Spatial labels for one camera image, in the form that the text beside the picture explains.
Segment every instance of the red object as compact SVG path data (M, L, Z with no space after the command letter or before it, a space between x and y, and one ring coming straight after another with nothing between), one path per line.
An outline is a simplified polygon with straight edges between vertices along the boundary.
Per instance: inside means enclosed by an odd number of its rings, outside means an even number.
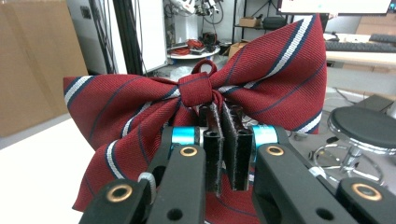
M174 49L172 50L171 54L188 55L190 54L190 49L189 48Z
M186 44L189 46L189 49L202 49L205 47L201 41L195 39L187 40Z
M206 63L212 66L201 72ZM196 126L196 105L224 98L253 119L286 130L316 133L326 88L326 51L318 16L263 35L240 49L217 71L199 62L178 83L136 75L67 77L70 114L95 149L74 208L83 211L106 183L136 180L161 141L164 124ZM208 193L209 223L258 223L248 192L232 192L223 181L220 197Z

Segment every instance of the fabric loop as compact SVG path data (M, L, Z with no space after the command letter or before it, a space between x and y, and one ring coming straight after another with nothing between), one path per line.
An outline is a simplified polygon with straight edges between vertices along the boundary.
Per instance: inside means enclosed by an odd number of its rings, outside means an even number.
M203 59L200 62L198 62L198 64L196 64L194 66L194 68L192 69L192 73L193 74L200 73L202 66L205 65L205 64L210 66L209 76L212 76L212 74L215 74L218 71L218 68L216 67L216 65L212 61L210 61L208 59Z
M183 77L177 85L181 102L186 107L212 102L212 84L206 72Z

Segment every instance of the stool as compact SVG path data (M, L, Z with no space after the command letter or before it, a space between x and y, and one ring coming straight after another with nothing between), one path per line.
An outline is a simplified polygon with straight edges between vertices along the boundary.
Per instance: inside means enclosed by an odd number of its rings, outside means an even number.
M346 143L346 147L329 144L318 148L313 160L316 166L323 168L326 175L339 181L344 177L359 176L384 184L383 173L373 160L362 154L363 150L379 155L396 154L396 119L381 112L357 107L339 107L332 111L328 118L329 129L335 136ZM331 150L347 151L340 160ZM365 160L376 171L375 175L358 170L360 161ZM335 162L335 165L324 165L324 161Z

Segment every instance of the table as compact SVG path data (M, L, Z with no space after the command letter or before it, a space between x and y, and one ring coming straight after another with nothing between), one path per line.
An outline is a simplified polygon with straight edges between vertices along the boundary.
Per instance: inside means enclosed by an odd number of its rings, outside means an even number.
M367 42L369 35L337 34L340 41ZM396 68L396 53L326 51L328 62ZM396 95L396 76L379 72L328 67L328 86Z
M57 121L39 125L46 127L38 127L38 133L34 127L33 135L0 150L0 223L77 224L81 219L72 205L93 150L70 116Z
M213 61L213 56L220 52L220 48L216 48L213 52L206 52L200 55L188 54L188 55L176 55L176 54L168 54L168 59L170 59L170 64L177 63L177 60L190 60L190 59L203 59L207 58L210 61Z

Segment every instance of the cyan spacer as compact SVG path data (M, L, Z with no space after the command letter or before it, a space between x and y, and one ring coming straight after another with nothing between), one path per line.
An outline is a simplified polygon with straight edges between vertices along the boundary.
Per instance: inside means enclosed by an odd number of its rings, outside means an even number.
M194 127L174 127L172 131L172 144L193 145Z
M254 125L251 127L254 132L254 142L256 144L255 146L256 152L259 149L259 147L263 144L278 143L277 134L274 126L261 124L261 125Z

